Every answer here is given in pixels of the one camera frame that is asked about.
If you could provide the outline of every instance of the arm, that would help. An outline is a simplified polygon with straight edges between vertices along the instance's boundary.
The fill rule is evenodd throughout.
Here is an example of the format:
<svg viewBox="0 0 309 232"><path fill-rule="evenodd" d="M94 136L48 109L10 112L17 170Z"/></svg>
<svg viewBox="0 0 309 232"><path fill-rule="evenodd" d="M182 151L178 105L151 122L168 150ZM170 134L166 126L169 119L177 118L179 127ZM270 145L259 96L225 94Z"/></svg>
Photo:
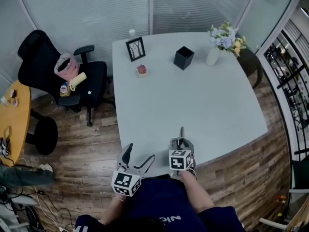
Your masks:
<svg viewBox="0 0 309 232"><path fill-rule="evenodd" d="M180 171L190 204L209 231L245 232L233 207L214 207L204 188L189 171Z"/></svg>
<svg viewBox="0 0 309 232"><path fill-rule="evenodd" d="M183 183L190 204L200 213L209 208L213 208L214 204L209 194L204 188L195 180L195 177L189 171L179 171L183 178Z"/></svg>
<svg viewBox="0 0 309 232"><path fill-rule="evenodd" d="M104 225L108 225L115 219L119 218L125 201L126 196L121 194L115 194L108 208L104 211L103 217L101 218L100 222Z"/></svg>

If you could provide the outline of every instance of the wooden floor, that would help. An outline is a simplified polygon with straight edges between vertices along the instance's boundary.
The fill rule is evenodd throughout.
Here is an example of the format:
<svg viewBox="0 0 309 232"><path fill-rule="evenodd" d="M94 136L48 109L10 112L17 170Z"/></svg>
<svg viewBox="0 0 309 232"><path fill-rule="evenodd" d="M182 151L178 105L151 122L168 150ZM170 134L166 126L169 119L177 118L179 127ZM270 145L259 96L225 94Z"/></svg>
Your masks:
<svg viewBox="0 0 309 232"><path fill-rule="evenodd" d="M268 133L228 155L198 166L196 172L199 183L216 205L235 207L246 230L270 231L270 227L258 220L280 220L278 213L286 207L276 202L276 195L288 195L289 151L280 111L265 77L255 94L262 107ZM112 85L106 97L113 97ZM74 113L56 106L51 100L49 96L39 98L33 102L32 108L56 121L59 133L56 149L51 155L42 156L32 145L26 145L22 157L33 167L42 163L53 167L55 184L37 189L44 190L58 209L69 209L73 223L82 214L99 219L112 196L112 172L121 150L116 111L109 104L100 105L93 111L93 127L87 127L85 109ZM34 130L35 124L36 120L31 118L30 131ZM25 193L31 192L32 188L25 188ZM62 227L70 223L67 211L62 210L58 214L47 197L42 198L54 211ZM52 217L44 205L43 209ZM58 231L40 209L36 211L48 231ZM69 225L67 229L71 231L72 227Z"/></svg>

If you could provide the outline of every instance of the white cylinder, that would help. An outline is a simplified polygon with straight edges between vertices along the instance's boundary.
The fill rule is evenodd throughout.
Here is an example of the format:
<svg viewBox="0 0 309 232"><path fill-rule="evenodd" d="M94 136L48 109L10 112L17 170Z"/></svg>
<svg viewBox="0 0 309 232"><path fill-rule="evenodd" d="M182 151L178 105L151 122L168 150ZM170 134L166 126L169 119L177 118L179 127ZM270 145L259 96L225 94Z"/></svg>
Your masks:
<svg viewBox="0 0 309 232"><path fill-rule="evenodd" d="M62 86L60 87L60 92L61 92L61 93L65 94L67 91L68 91L67 85L62 85Z"/></svg>
<svg viewBox="0 0 309 232"><path fill-rule="evenodd" d="M211 48L210 52L208 53L206 64L210 66L214 65L216 61L218 60L219 54L220 54L220 49L216 45L214 45Z"/></svg>
<svg viewBox="0 0 309 232"><path fill-rule="evenodd" d="M82 81L86 80L87 76L85 72L80 73L78 76L74 77L72 80L70 80L70 89L71 91L75 91L76 86L79 85Z"/></svg>
<svg viewBox="0 0 309 232"><path fill-rule="evenodd" d="M1 102L2 102L5 106L10 105L10 104L8 103L8 100L7 100L4 96L1 98Z"/></svg>
<svg viewBox="0 0 309 232"><path fill-rule="evenodd" d="M134 29L129 30L129 36L130 36L131 40L136 38L135 30Z"/></svg>

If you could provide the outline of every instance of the black office chair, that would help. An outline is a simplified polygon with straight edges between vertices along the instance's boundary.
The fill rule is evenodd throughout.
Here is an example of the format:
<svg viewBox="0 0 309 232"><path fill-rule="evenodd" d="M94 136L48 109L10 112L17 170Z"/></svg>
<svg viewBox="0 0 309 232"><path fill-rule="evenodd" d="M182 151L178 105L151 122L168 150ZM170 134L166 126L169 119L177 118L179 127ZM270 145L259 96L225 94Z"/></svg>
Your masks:
<svg viewBox="0 0 309 232"><path fill-rule="evenodd" d="M105 83L108 81L106 63L87 62L86 53L93 50L94 46L89 45L74 52L74 55L82 57L83 64L80 65L79 73L84 72L87 79L81 82L70 96L61 97L60 87L65 80L54 73L60 53L45 32L35 30L26 37L18 49L18 55L23 60L18 80L26 86L51 94L60 106L70 107L76 112L79 112L82 106L87 107L87 125L92 126L91 107L96 107L102 101L115 107L114 101L103 98Z"/></svg>

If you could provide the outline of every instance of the navy shirt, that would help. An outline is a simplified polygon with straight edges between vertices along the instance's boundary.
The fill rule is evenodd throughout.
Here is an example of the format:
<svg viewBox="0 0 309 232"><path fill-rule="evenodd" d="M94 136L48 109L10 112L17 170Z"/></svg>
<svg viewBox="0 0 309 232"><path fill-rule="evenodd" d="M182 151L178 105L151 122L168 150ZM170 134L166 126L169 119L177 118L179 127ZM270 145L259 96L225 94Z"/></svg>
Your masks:
<svg viewBox="0 0 309 232"><path fill-rule="evenodd" d="M231 206L214 207L197 214L188 201L183 183L175 179L145 179L134 196L126 199L121 219L141 218L160 219L167 232L245 231ZM75 225L75 232L108 230L108 226L88 215L78 217Z"/></svg>

